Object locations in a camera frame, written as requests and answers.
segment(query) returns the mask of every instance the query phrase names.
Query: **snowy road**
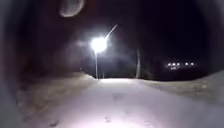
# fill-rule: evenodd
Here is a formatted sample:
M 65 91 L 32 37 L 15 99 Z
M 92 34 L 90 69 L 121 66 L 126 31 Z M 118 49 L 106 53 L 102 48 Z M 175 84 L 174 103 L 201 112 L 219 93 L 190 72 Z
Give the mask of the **snowy road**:
M 23 127 L 223 128 L 222 105 L 172 94 L 148 84 L 131 79 L 100 80 Z

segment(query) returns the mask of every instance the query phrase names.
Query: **light pole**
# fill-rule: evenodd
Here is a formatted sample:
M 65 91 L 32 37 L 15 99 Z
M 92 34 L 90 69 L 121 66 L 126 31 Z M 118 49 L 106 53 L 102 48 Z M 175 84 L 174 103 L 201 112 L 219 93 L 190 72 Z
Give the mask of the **light pole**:
M 96 78 L 97 79 L 98 79 L 98 61 L 97 61 L 98 54 L 107 49 L 107 41 L 109 39 L 109 36 L 116 29 L 116 27 L 117 27 L 117 25 L 115 25 L 105 37 L 93 38 L 91 41 L 90 45 L 95 54 Z

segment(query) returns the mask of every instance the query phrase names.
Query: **bright light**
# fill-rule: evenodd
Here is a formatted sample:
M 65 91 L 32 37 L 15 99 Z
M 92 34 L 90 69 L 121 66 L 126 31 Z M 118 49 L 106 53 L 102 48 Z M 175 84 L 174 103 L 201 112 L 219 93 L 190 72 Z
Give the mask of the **bright light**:
M 104 37 L 93 38 L 91 48 L 95 53 L 101 53 L 107 48 L 107 39 Z

